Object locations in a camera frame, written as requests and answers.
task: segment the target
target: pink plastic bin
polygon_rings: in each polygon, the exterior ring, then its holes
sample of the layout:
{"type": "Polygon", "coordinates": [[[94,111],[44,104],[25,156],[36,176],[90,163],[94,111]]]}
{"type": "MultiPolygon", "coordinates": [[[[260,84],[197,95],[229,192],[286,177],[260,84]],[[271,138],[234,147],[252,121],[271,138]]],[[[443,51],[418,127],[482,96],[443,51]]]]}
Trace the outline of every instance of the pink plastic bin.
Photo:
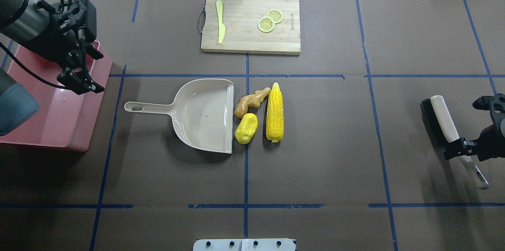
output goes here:
{"type": "MultiPolygon", "coordinates": [[[[103,53],[103,58],[93,60],[87,56],[86,66],[93,80],[105,87],[112,62],[98,41],[94,42],[94,46],[103,53]]],[[[16,57],[43,79],[60,84],[56,80],[56,76],[61,72],[58,64],[49,62],[22,46],[16,51],[16,57]]],[[[87,151],[103,92],[77,95],[70,90],[50,87],[33,78],[15,62],[11,63],[7,73],[33,95],[40,109],[14,131],[0,137],[0,143],[74,152],[87,151]]]]}

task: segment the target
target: corn cob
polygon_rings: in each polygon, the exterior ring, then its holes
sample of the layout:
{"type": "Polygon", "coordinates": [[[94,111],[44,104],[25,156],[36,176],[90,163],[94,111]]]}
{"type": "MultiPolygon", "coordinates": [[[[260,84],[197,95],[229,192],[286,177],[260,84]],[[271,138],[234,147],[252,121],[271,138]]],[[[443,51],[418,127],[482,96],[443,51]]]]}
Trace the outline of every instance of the corn cob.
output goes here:
{"type": "Polygon", "coordinates": [[[284,137],[284,105],[282,92],[276,82],[272,86],[267,106],[267,140],[278,142],[284,137]]]}

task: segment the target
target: cutting board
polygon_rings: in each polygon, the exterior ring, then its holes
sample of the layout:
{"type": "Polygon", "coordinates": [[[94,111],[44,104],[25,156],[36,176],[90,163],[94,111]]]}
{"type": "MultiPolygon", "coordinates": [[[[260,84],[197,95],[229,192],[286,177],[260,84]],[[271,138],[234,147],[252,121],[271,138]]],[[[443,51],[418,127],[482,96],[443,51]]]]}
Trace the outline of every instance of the cutting board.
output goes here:
{"type": "Polygon", "coordinates": [[[201,49],[204,52],[300,55],[299,0],[220,0],[226,34],[218,43],[216,1],[205,3],[205,25],[201,49]],[[269,33],[258,29],[258,20],[271,9],[283,13],[281,23],[269,33]]]}

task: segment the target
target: ginger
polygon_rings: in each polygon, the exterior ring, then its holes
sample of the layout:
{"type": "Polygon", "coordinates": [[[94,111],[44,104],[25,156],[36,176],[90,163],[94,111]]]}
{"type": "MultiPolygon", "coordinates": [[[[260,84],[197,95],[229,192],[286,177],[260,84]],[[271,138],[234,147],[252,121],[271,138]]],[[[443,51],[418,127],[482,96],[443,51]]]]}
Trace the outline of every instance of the ginger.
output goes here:
{"type": "Polygon", "coordinates": [[[240,98],[240,102],[238,102],[235,107],[235,116],[237,116],[237,118],[242,118],[247,113],[247,109],[249,109],[249,107],[259,108],[261,106],[261,102],[263,102],[269,93],[270,88],[266,87],[263,90],[255,91],[254,94],[249,94],[240,98]]]}

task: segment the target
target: yellow knife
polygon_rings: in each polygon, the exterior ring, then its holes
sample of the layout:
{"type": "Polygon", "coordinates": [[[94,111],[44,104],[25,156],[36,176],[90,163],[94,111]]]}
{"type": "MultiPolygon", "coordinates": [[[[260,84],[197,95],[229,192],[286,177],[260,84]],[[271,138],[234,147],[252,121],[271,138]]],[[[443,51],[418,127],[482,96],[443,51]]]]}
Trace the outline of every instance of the yellow knife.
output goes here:
{"type": "Polygon", "coordinates": [[[226,26],[223,24],[223,2],[216,1],[216,9],[218,10],[218,43],[221,44],[224,40],[224,34],[226,33],[226,26]]]}

